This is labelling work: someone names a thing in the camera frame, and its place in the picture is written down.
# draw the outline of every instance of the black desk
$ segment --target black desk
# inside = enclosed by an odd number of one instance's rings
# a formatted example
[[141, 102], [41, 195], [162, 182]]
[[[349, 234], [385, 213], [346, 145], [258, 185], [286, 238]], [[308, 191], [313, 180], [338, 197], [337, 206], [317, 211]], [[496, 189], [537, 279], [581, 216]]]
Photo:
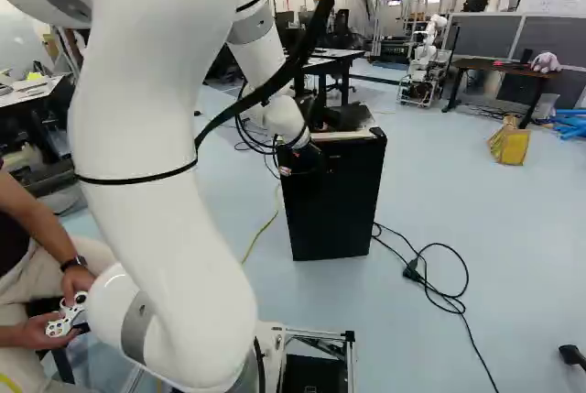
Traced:
[[549, 72], [547, 74], [542, 74], [541, 72], [531, 71], [530, 69], [522, 70], [512, 68], [510, 66], [496, 66], [494, 65], [494, 60], [488, 59], [460, 59], [454, 61], [451, 66], [458, 68], [458, 75], [456, 76], [454, 85], [451, 88], [450, 101], [448, 102], [448, 105], [441, 110], [441, 112], [448, 112], [450, 109], [454, 109], [458, 105], [458, 100], [456, 97], [458, 96], [458, 90], [460, 89], [462, 76], [467, 70], [500, 71], [506, 74], [523, 75], [526, 77], [536, 78], [537, 90], [533, 101], [525, 114], [525, 117], [519, 125], [519, 129], [525, 129], [531, 121], [531, 115], [533, 115], [535, 112], [535, 108], [537, 107], [537, 103], [539, 103], [541, 94], [545, 90], [547, 81], [558, 77], [559, 74], [559, 72]]
[[366, 51], [359, 49], [322, 49], [316, 48], [311, 54], [308, 63], [300, 74], [295, 77], [295, 95], [300, 96], [305, 90], [304, 75], [318, 75], [318, 99], [326, 103], [326, 75], [340, 74], [342, 76], [342, 106], [348, 104], [350, 89], [350, 68], [356, 59], [364, 56]]

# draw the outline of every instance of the black shirt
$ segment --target black shirt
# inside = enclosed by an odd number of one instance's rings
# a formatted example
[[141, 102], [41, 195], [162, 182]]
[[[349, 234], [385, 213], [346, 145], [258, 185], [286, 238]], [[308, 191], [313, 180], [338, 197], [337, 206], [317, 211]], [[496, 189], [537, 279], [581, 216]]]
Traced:
[[[4, 164], [0, 158], [0, 169]], [[28, 251], [30, 236], [10, 215], [0, 212], [0, 277], [12, 269]]]

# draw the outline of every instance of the person's hand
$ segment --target person's hand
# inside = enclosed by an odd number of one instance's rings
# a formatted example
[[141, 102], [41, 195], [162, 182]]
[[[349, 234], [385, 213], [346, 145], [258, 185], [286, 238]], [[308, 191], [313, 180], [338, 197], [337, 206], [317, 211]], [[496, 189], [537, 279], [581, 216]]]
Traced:
[[61, 289], [65, 296], [65, 304], [73, 306], [75, 303], [75, 294], [80, 290], [90, 290], [95, 276], [85, 267], [69, 267], [63, 274], [61, 280]]
[[32, 317], [27, 322], [15, 326], [15, 344], [30, 350], [60, 349], [67, 345], [73, 338], [80, 334], [77, 329], [72, 329], [67, 335], [51, 338], [45, 335], [48, 322], [54, 322], [62, 318], [58, 312], [47, 313]]

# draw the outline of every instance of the gray partition wall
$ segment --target gray partition wall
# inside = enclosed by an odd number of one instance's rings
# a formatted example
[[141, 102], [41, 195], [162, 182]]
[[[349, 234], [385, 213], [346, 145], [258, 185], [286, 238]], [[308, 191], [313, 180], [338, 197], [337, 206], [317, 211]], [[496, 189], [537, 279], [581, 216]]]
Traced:
[[[451, 49], [456, 26], [460, 37], [454, 56], [520, 60], [525, 49], [533, 56], [555, 53], [563, 65], [558, 78], [548, 83], [547, 93], [559, 94], [556, 106], [570, 109], [586, 93], [586, 17], [525, 15], [518, 13], [459, 13], [452, 16], [443, 46]], [[528, 104], [535, 81], [506, 75], [498, 98]]]
[[515, 43], [520, 23], [521, 15], [454, 15], [444, 48], [451, 49], [453, 47], [456, 27], [460, 26], [460, 35], [454, 54], [506, 59]]
[[528, 16], [515, 47], [513, 59], [521, 59], [524, 49], [537, 55], [550, 51], [563, 65], [586, 68], [586, 18]]

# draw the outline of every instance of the yellow bag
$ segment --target yellow bag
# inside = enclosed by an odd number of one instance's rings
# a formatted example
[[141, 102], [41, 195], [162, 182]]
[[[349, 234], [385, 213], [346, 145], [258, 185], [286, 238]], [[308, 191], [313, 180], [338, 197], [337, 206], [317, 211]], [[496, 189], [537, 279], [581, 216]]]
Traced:
[[506, 116], [504, 126], [488, 140], [488, 147], [496, 162], [522, 166], [529, 148], [531, 131], [517, 128], [515, 116]]

